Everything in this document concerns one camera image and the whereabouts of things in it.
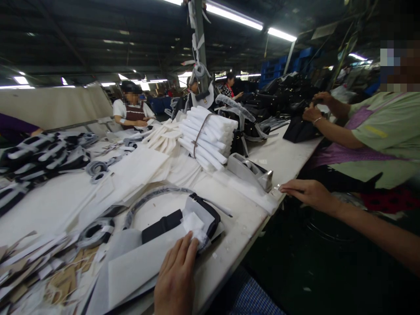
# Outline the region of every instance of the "blue bin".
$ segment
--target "blue bin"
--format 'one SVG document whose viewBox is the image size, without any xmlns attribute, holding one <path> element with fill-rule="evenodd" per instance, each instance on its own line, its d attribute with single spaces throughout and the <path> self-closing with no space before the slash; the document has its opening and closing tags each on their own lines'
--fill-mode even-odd
<svg viewBox="0 0 420 315">
<path fill-rule="evenodd" d="M 150 100 L 152 111 L 156 114 L 163 114 L 165 112 L 165 105 L 163 104 L 162 98 L 152 98 Z"/>
<path fill-rule="evenodd" d="M 163 99 L 163 105 L 165 106 L 165 108 L 166 109 L 172 109 L 171 108 L 171 101 L 172 101 L 172 98 L 171 97 L 169 97 L 169 96 L 166 96 L 166 97 L 164 97 L 164 98 L 162 98 Z"/>
</svg>

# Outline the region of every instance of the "black and white fabric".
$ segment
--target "black and white fabric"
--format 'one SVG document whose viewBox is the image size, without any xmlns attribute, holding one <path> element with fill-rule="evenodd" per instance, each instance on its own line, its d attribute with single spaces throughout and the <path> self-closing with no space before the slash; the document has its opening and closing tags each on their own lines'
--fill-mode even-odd
<svg viewBox="0 0 420 315">
<path fill-rule="evenodd" d="M 85 148 L 97 140 L 94 133 L 41 133 L 5 150 L 0 174 L 13 182 L 0 191 L 0 216 L 37 185 L 84 168 L 91 161 Z"/>
</svg>

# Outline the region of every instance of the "black handbag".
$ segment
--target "black handbag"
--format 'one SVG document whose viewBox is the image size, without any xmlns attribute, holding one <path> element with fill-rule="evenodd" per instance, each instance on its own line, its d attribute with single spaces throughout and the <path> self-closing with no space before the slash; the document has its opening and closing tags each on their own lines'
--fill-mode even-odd
<svg viewBox="0 0 420 315">
<path fill-rule="evenodd" d="M 320 136 L 322 136 L 322 134 L 311 122 L 304 121 L 302 120 L 302 117 L 296 116 L 290 120 L 289 127 L 287 128 L 283 139 L 293 143 L 299 143 Z"/>
</svg>

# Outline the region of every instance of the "finger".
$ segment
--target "finger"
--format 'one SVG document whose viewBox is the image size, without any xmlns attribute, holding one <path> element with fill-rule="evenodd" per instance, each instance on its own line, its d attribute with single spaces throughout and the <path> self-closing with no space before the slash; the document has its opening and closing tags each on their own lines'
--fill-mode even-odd
<svg viewBox="0 0 420 315">
<path fill-rule="evenodd" d="M 296 197 L 298 198 L 300 201 L 305 202 L 305 195 L 301 192 L 298 192 L 297 190 L 293 190 L 293 189 L 282 189 L 281 190 L 282 193 L 286 193 L 290 196 Z"/>
<path fill-rule="evenodd" d="M 292 179 L 286 184 L 280 186 L 281 189 L 294 189 L 305 191 L 308 186 L 308 181 L 303 179 Z"/>
<path fill-rule="evenodd" d="M 169 256 L 171 255 L 171 250 L 172 249 L 168 250 L 168 252 L 166 253 L 165 259 L 163 260 L 163 263 L 161 265 L 161 269 L 159 270 L 159 274 L 163 274 L 166 265 L 168 264 Z"/>
<path fill-rule="evenodd" d="M 194 263 L 196 262 L 198 244 L 199 244 L 198 239 L 194 238 L 188 247 L 187 256 L 184 262 L 184 266 L 188 270 L 192 270 L 194 268 Z"/>
<path fill-rule="evenodd" d="M 179 249 L 178 255 L 176 256 L 175 263 L 177 265 L 182 266 L 185 262 L 185 257 L 187 256 L 189 243 L 191 241 L 191 237 L 193 237 L 193 232 L 190 231 L 182 240 L 181 248 Z"/>
<path fill-rule="evenodd" d="M 184 238 L 181 238 L 181 239 L 177 240 L 177 242 L 175 243 L 175 246 L 172 248 L 171 254 L 169 255 L 168 263 L 166 264 L 166 269 L 165 270 L 168 270 L 168 269 L 172 268 L 172 266 L 174 265 L 175 260 L 176 260 L 176 256 L 178 255 L 179 248 L 181 247 L 183 239 Z"/>
</svg>

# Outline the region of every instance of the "white shirt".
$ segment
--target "white shirt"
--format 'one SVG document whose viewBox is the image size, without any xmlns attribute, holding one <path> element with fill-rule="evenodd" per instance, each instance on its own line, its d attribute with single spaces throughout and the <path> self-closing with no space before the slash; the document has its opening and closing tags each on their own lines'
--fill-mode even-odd
<svg viewBox="0 0 420 315">
<path fill-rule="evenodd" d="M 127 107 L 124 105 L 122 100 L 115 100 L 112 107 L 114 108 L 114 116 L 121 116 L 124 119 L 127 117 Z M 128 107 L 141 108 L 140 105 L 128 105 Z M 154 112 L 146 103 L 143 103 L 143 112 L 146 117 L 154 117 Z"/>
</svg>

